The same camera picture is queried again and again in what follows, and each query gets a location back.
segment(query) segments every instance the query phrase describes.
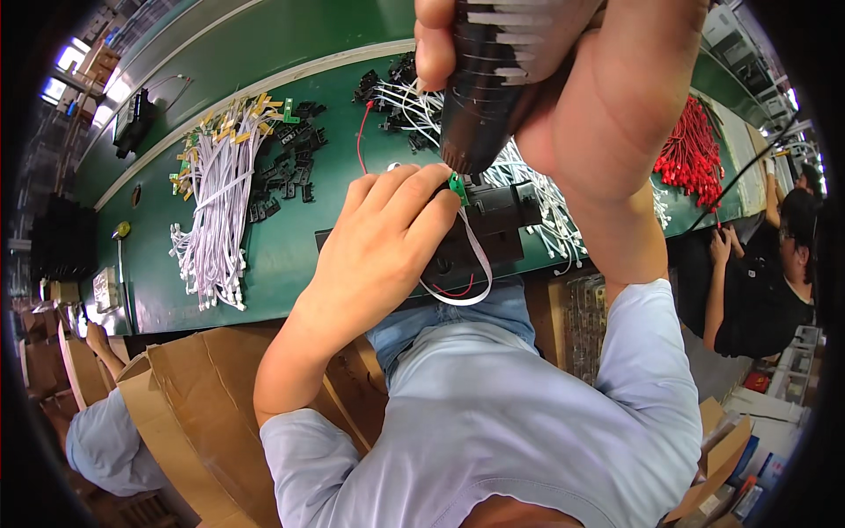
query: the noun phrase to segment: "light blue shirt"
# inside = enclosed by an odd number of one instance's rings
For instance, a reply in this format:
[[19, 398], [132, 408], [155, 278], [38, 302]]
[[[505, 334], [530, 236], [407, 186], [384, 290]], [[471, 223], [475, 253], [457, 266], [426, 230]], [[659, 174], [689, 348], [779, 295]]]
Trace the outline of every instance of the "light blue shirt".
[[118, 497], [167, 484], [129, 417], [120, 389], [74, 415], [65, 453], [72, 470]]
[[486, 323], [425, 329], [391, 382], [362, 460], [316, 411], [262, 426], [285, 528], [454, 528], [494, 494], [652, 528], [695, 475], [698, 393], [665, 280], [616, 299], [596, 388]]

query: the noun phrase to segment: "red wire bundle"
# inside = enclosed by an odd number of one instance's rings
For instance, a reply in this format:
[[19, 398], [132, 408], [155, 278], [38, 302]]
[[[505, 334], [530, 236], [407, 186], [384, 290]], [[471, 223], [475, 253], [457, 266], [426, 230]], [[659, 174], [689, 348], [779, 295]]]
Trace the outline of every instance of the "red wire bundle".
[[[683, 188], [687, 196], [698, 193], [696, 207], [709, 206], [722, 192], [725, 170], [719, 160], [719, 144], [698, 100], [687, 97], [684, 113], [660, 151], [654, 172], [661, 172], [663, 183]], [[721, 204], [715, 204], [710, 212]]]

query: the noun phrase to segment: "black shirt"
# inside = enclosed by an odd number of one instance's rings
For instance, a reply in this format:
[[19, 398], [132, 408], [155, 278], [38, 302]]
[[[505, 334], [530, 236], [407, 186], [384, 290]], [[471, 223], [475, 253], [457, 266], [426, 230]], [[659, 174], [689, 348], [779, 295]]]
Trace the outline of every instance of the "black shirt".
[[767, 357], [782, 352], [799, 324], [812, 320], [813, 307], [783, 276], [779, 254], [748, 248], [725, 269], [724, 320], [715, 348], [723, 356]]

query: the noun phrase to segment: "red wire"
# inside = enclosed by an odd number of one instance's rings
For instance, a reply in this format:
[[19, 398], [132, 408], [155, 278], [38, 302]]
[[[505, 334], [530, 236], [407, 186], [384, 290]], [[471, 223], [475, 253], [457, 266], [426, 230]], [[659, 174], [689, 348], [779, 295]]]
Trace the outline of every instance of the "red wire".
[[367, 121], [367, 114], [369, 114], [369, 109], [373, 107], [372, 101], [367, 101], [367, 111], [364, 112], [364, 119], [361, 120], [361, 130], [358, 130], [358, 141], [355, 144], [355, 147], [358, 150], [358, 162], [361, 163], [361, 168], [364, 171], [364, 174], [367, 174], [367, 167], [364, 166], [364, 160], [361, 157], [361, 134], [364, 133], [364, 122]]
[[465, 289], [464, 291], [462, 291], [461, 293], [448, 293], [447, 291], [443, 291], [443, 290], [441, 290], [441, 289], [440, 289], [440, 286], [437, 286], [436, 284], [432, 284], [431, 286], [432, 286], [432, 288], [434, 288], [434, 289], [435, 289], [435, 290], [437, 290], [438, 292], [440, 292], [440, 293], [442, 293], [443, 295], [446, 295], [446, 296], [448, 296], [448, 297], [462, 297], [462, 296], [465, 296], [467, 293], [469, 293], [469, 291], [472, 289], [472, 280], [473, 280], [473, 279], [475, 279], [475, 274], [474, 274], [474, 273], [473, 273], [473, 274], [470, 274], [470, 285], [469, 285], [469, 286], [467, 286], [467, 287], [466, 287], [466, 289]]

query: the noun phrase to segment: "right hand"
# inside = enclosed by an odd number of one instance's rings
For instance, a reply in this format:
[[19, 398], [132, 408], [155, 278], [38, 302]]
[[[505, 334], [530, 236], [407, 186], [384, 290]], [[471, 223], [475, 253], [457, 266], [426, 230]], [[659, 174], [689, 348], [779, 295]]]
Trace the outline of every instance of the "right hand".
[[[640, 191], [684, 109], [709, 4], [609, 0], [602, 28], [577, 44], [563, 91], [517, 133], [526, 163], [564, 195], [617, 200]], [[455, 68], [454, 0], [416, 0], [416, 11], [417, 74], [426, 90], [442, 90]]]
[[88, 334], [85, 335], [85, 343], [96, 354], [100, 354], [103, 350], [111, 350], [106, 329], [90, 320], [88, 321]]
[[731, 256], [731, 238], [726, 235], [722, 239], [722, 233], [718, 229], [713, 230], [713, 240], [710, 242], [710, 256], [714, 266], [722, 266], [728, 263]]
[[457, 193], [444, 189], [429, 201], [451, 174], [443, 164], [403, 165], [352, 182], [288, 321], [338, 351], [396, 309], [455, 223]]

